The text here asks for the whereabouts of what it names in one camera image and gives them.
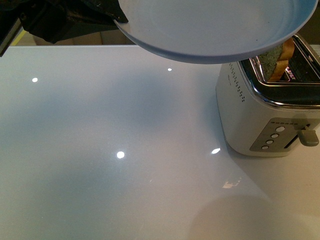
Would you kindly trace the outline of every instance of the toast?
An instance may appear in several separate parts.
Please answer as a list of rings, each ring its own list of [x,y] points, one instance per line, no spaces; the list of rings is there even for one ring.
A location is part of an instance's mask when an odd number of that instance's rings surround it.
[[[258,56],[262,74],[266,82],[277,82],[281,79],[295,51],[294,40],[291,37],[283,44]]]

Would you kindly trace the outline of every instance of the white toaster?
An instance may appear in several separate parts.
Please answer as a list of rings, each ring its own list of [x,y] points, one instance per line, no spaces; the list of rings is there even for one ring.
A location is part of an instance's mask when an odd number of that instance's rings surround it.
[[[320,59],[301,36],[278,82],[266,82],[258,57],[222,65],[216,97],[226,142],[237,152],[283,157],[319,143]]]

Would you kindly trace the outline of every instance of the light blue plate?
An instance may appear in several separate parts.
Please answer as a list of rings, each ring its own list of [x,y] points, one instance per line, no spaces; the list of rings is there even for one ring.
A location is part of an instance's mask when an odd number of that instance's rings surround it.
[[[119,0],[128,23],[116,22],[137,45],[194,64],[240,61],[293,36],[318,0]]]

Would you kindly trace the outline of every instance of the black object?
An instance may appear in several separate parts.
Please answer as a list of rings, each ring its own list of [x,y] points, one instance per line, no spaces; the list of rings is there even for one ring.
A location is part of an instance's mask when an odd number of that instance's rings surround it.
[[[0,56],[20,20],[24,30],[49,43],[118,29],[127,23],[118,0],[0,0]]]

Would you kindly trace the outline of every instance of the toaster lever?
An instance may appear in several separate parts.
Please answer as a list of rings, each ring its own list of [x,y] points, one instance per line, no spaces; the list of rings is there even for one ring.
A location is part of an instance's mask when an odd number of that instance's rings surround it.
[[[307,126],[304,129],[299,130],[297,133],[300,142],[307,147],[315,147],[319,144],[319,139],[317,137],[315,130],[309,130]]]

